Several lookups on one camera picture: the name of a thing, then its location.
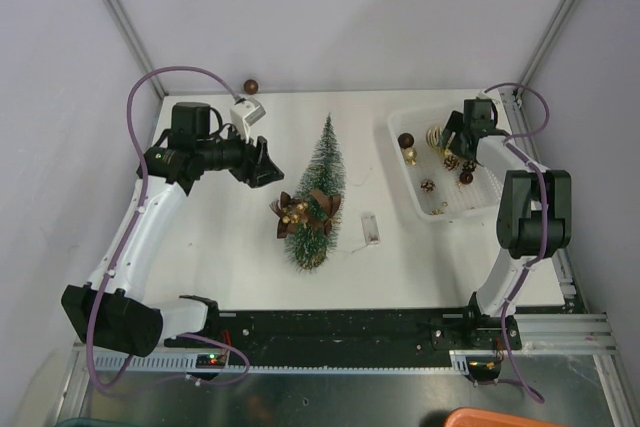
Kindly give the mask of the clear light string battery box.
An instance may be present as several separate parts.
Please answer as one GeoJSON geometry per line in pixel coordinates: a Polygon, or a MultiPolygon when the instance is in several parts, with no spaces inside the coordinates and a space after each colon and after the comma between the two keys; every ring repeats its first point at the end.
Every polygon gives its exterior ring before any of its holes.
{"type": "Polygon", "coordinates": [[[377,245],[380,243],[380,232],[376,216],[367,212],[361,215],[361,225],[363,237],[366,246],[377,245]]]}

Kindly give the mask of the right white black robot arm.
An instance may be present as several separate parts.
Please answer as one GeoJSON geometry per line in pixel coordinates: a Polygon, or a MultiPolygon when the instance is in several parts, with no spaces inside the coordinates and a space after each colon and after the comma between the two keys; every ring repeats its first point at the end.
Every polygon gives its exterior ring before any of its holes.
{"type": "Polygon", "coordinates": [[[451,113],[439,141],[502,180],[496,218],[499,254],[462,318],[447,320],[440,328],[460,335],[473,348],[493,341],[497,325],[508,326],[531,271],[571,240],[570,174],[539,164],[515,144],[515,138],[498,127],[493,100],[476,97],[465,100],[462,111],[451,113]]]}

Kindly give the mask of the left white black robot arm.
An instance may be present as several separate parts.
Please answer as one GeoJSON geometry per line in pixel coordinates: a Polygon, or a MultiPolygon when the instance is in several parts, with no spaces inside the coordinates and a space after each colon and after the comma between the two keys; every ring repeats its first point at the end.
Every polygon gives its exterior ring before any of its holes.
{"type": "Polygon", "coordinates": [[[162,240],[204,173],[227,171],[251,188],[284,177],[269,157],[266,139],[250,137],[251,126],[265,114],[257,100],[237,101],[230,123],[211,130],[216,114],[201,102],[172,107],[169,127],[144,153],[130,206],[103,260],[84,285],[65,288],[61,305],[85,344],[146,357],[160,342],[183,333],[202,347],[219,339],[221,323],[208,314],[212,301],[183,295],[165,304],[142,302],[162,240]]]}

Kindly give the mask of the brown ribbon bow ornaments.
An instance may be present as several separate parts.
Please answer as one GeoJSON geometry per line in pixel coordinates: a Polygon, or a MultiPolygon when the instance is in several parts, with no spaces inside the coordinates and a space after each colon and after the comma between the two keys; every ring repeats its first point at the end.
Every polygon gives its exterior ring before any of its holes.
{"type": "Polygon", "coordinates": [[[339,223],[338,212],[343,200],[340,194],[328,195],[314,188],[309,195],[308,199],[303,199],[282,191],[280,197],[270,203],[271,211],[278,217],[278,239],[286,239],[300,229],[322,232],[328,237],[334,225],[339,223]]]}

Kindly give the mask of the small green bottlebrush christmas tree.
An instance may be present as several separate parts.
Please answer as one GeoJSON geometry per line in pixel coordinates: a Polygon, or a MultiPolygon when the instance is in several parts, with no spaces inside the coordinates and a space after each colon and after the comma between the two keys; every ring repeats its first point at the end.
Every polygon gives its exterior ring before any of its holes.
{"type": "Polygon", "coordinates": [[[308,221],[285,239],[286,254],[299,270],[319,268],[337,247],[345,193],[346,169],[328,114],[294,195],[307,204],[308,221]]]}

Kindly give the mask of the white perforated plastic basket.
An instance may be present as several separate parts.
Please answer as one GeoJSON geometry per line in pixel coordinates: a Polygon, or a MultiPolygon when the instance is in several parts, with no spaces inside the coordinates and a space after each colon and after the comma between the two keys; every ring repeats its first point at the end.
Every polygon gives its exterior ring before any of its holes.
{"type": "Polygon", "coordinates": [[[433,125],[443,127],[454,110],[461,104],[440,103],[413,107],[392,112],[387,117],[391,144],[395,148],[396,162],[400,166],[406,196],[417,215],[426,222],[457,220],[497,209],[502,193],[502,181],[484,167],[473,172],[474,180],[469,185],[459,182],[462,166],[448,171],[443,166],[444,155],[427,145],[425,134],[433,125]],[[397,138],[402,133],[414,137],[413,148],[417,151],[417,163],[405,163],[397,138]],[[435,182],[433,192],[424,192],[420,183],[424,179],[435,182]]]}

